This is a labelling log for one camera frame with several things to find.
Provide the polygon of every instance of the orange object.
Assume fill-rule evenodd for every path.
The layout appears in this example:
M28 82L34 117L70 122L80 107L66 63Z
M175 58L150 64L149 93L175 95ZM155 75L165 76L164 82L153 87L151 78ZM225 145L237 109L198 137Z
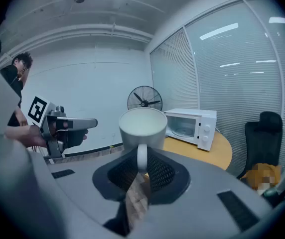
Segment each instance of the orange object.
M281 166L255 164L240 180L245 178L247 184L254 190L272 188L280 182Z

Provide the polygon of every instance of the mesh insert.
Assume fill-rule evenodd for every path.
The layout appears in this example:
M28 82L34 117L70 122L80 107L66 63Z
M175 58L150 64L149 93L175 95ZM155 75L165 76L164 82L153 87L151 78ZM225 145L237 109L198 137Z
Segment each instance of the mesh insert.
M169 185L175 176L175 171L170 165L149 153L147 172L150 178L150 190L152 193Z
M127 191L137 175L137 155L132 155L110 171L108 179L119 188Z

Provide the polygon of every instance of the white mug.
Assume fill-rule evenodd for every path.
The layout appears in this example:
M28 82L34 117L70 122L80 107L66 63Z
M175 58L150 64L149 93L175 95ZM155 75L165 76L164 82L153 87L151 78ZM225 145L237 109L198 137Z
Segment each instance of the white mug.
M139 172L146 172L147 147L163 149L166 127L166 115L153 108L131 109L119 118L119 129L124 149L138 147Z

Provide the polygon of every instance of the black vent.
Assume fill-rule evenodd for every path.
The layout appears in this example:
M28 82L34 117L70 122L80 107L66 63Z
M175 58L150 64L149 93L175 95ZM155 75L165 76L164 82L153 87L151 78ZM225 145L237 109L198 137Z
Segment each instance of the black vent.
M232 191L222 192L217 195L241 231L249 229L259 221Z
M73 174L73 173L75 173L73 170L67 169L67 170L52 173L52 175L53 175L54 179L57 179L57 178L61 178L61 177Z
M108 179L119 188L129 189L137 175L137 156L132 155L108 171Z
M175 176L175 171L169 164L152 154L148 154L147 172L150 178L151 193L170 184Z

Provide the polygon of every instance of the black hair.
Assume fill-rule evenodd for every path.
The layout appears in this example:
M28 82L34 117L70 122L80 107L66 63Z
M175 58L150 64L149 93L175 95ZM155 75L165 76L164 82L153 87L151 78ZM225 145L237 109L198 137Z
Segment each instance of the black hair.
M19 61L23 61L24 65L27 69L30 69L33 63L33 59L31 57L31 54L29 52L20 53L17 56L15 56L12 60L12 65L14 65L15 59L18 59Z

